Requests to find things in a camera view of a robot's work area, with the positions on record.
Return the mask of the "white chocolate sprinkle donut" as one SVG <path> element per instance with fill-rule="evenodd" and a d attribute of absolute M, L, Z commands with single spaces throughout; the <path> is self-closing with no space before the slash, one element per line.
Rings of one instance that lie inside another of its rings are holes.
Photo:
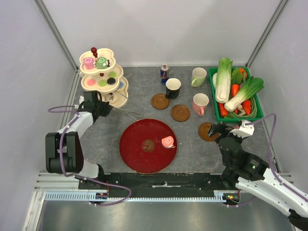
<path fill-rule="evenodd" d="M 116 103 L 118 100 L 118 95 L 116 93 L 109 93 L 106 98 L 110 103 Z"/>

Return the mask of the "silver metal serving tongs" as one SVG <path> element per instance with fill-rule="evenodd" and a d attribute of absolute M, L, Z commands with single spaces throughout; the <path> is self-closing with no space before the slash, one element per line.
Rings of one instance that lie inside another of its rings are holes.
<path fill-rule="evenodd" d="M 145 116 L 147 115 L 145 109 L 139 106 L 135 101 L 130 99 L 128 95 L 118 91 L 115 91 L 113 93 L 116 93 L 118 95 L 117 102 L 110 103 L 113 109 L 126 113 L 130 116 L 145 118 Z"/>

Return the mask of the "green macaron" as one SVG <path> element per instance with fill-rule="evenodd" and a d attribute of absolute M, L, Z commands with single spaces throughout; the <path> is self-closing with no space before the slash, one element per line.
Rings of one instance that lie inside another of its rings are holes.
<path fill-rule="evenodd" d="M 107 83 L 107 81 L 106 81 L 105 79 L 100 80 L 99 83 L 98 83 L 98 85 L 99 85 L 100 87 L 104 87 L 104 86 L 106 86 L 107 84 L 108 84 L 108 83 Z"/>
<path fill-rule="evenodd" d="M 110 72 L 110 73 L 108 74 L 108 76 L 109 76 L 110 78 L 116 78 L 116 77 L 117 77 L 117 73 L 116 73 L 115 71 L 112 71 L 112 72 Z"/>

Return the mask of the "pink macaron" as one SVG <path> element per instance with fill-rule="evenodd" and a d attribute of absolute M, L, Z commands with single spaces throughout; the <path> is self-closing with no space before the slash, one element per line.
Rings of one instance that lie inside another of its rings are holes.
<path fill-rule="evenodd" d="M 87 84 L 88 84 L 89 86 L 93 86 L 93 85 L 96 84 L 96 80 L 95 80 L 95 79 L 89 79 L 89 80 L 87 81 Z"/>

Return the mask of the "black sandwich cookie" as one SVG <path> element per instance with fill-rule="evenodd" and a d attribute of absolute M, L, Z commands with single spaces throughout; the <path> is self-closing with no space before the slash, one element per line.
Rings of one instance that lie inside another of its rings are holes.
<path fill-rule="evenodd" d="M 112 78 L 112 77 L 108 78 L 108 80 L 107 80 L 107 84 L 108 85 L 113 85 L 115 83 L 116 83 L 116 79 L 115 78 Z"/>

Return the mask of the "green swirl roll cake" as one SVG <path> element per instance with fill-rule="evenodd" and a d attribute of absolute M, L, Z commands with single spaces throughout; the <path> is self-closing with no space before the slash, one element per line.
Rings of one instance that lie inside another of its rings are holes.
<path fill-rule="evenodd" d="M 110 67 L 110 60 L 105 57 L 98 57 L 95 65 L 97 69 L 107 69 Z"/>

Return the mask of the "salmon pink swirl roll cake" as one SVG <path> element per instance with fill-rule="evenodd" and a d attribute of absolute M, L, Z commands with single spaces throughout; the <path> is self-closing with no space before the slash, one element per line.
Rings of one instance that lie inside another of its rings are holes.
<path fill-rule="evenodd" d="M 175 148 L 176 146 L 174 145 L 174 138 L 172 136 L 165 137 L 161 140 L 162 145 L 167 148 Z"/>

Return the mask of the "hot pink swirl roll cake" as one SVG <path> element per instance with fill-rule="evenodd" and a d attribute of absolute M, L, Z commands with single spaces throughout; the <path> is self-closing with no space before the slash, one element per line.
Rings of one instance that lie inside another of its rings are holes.
<path fill-rule="evenodd" d="M 96 59 L 92 57 L 86 57 L 83 59 L 83 64 L 87 70 L 92 70 L 96 67 Z"/>

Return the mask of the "black mug white inside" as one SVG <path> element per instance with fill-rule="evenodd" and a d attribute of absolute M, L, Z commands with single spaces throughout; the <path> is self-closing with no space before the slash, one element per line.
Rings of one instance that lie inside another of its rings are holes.
<path fill-rule="evenodd" d="M 170 78 L 166 82 L 166 94 L 167 99 L 176 99 L 180 93 L 181 82 L 177 78 Z"/>

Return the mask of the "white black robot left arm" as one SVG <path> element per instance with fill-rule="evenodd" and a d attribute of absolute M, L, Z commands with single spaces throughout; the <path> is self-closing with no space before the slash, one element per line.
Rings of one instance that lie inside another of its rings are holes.
<path fill-rule="evenodd" d="M 98 91 L 84 92 L 84 100 L 76 110 L 74 117 L 57 132 L 45 137 L 45 164 L 49 173 L 63 174 L 88 181 L 95 189 L 105 186 L 103 167 L 84 159 L 80 138 L 99 117 L 106 117 L 112 110 L 109 102 L 104 102 Z"/>

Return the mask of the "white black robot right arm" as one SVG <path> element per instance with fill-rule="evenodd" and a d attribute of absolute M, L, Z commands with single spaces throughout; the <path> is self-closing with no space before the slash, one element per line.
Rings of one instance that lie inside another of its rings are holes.
<path fill-rule="evenodd" d="M 242 120 L 240 126 L 232 128 L 223 123 L 211 124 L 209 137 L 218 135 L 218 144 L 225 169 L 220 177 L 225 189 L 246 191 L 272 205 L 286 215 L 292 225 L 308 229 L 308 195 L 282 178 L 269 163 L 259 156 L 246 152 L 242 141 L 254 133 L 254 126 Z"/>

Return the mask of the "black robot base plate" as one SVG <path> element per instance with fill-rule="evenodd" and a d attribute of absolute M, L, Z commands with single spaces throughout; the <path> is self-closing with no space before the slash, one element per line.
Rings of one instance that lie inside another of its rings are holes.
<path fill-rule="evenodd" d="M 181 188 L 204 188 L 207 191 L 231 190 L 237 191 L 235 187 L 227 188 L 220 177 L 214 173 L 106 173 L 104 178 L 106 183 L 125 186 L 130 189 L 144 188 L 154 189 L 163 187 Z"/>

